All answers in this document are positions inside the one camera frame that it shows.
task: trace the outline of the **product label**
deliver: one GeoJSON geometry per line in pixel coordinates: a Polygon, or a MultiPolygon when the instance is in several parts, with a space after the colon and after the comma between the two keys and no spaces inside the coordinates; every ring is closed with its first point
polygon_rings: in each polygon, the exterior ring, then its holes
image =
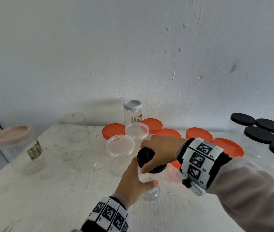
{"type": "Polygon", "coordinates": [[[27,152],[32,161],[36,160],[42,153],[42,147],[40,146],[39,141],[37,140],[34,146],[28,149],[27,152]]]}
{"type": "Polygon", "coordinates": [[[141,121],[142,121],[142,114],[140,114],[140,116],[135,116],[135,117],[132,116],[132,123],[141,122],[141,121]]]}

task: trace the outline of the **white table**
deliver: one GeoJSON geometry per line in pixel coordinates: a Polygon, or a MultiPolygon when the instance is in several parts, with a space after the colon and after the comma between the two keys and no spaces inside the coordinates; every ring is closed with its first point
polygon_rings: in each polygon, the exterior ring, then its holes
{"type": "MultiPolygon", "coordinates": [[[[72,144],[66,140],[64,127],[53,125],[39,137],[46,156],[41,171],[23,176],[10,165],[0,171],[0,231],[7,226],[13,226],[11,232],[79,229],[97,201],[115,191],[120,177],[110,173],[112,157],[106,153],[103,127],[89,129],[86,141],[72,144]],[[80,171],[72,160],[86,148],[100,152],[100,163],[94,169],[80,171]]],[[[185,131],[179,132],[185,137],[185,131]]],[[[214,138],[225,137],[224,133],[212,134],[214,138]]],[[[181,183],[173,182],[177,181],[174,173],[175,168],[168,165],[156,201],[140,199],[130,207],[129,231],[243,231],[224,212],[215,195],[194,195],[181,183]]]]}

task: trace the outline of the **white wall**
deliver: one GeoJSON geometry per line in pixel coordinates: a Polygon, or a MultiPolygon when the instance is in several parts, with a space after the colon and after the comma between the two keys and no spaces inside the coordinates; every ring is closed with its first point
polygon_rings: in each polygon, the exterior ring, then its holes
{"type": "Polygon", "coordinates": [[[172,128],[274,119],[274,0],[0,0],[4,127],[123,122],[125,99],[172,128]]]}

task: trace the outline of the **sleeve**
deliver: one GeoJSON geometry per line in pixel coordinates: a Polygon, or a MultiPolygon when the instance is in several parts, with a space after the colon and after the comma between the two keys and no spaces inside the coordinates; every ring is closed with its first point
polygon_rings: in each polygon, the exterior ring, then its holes
{"type": "Polygon", "coordinates": [[[103,197],[91,211],[81,230],[71,232],[127,232],[131,217],[126,208],[127,200],[123,195],[103,197]]]}
{"type": "Polygon", "coordinates": [[[207,193],[247,232],[274,231],[274,177],[237,157],[221,166],[207,193]]]}

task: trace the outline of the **pink lid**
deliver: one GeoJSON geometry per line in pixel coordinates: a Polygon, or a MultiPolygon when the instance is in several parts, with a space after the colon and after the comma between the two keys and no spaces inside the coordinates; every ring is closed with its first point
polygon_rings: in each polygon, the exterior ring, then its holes
{"type": "Polygon", "coordinates": [[[34,135],[30,126],[17,125],[0,131],[0,146],[15,145],[34,135]]]}

